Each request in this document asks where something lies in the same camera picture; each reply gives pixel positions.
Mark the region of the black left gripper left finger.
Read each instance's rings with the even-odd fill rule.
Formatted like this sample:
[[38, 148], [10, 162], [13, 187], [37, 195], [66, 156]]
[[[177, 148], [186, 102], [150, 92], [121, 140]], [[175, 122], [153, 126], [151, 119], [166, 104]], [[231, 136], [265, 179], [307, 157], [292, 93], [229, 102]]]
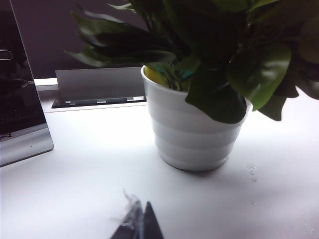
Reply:
[[111, 239], [143, 239], [144, 213], [140, 200], [130, 204], [130, 209], [111, 236]]

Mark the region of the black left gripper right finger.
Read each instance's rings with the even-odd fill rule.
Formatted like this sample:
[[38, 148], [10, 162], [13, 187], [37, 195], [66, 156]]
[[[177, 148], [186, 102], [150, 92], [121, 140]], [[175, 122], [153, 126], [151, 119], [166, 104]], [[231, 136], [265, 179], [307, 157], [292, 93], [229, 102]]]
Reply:
[[144, 212], [144, 238], [164, 239], [151, 203], [148, 201]]

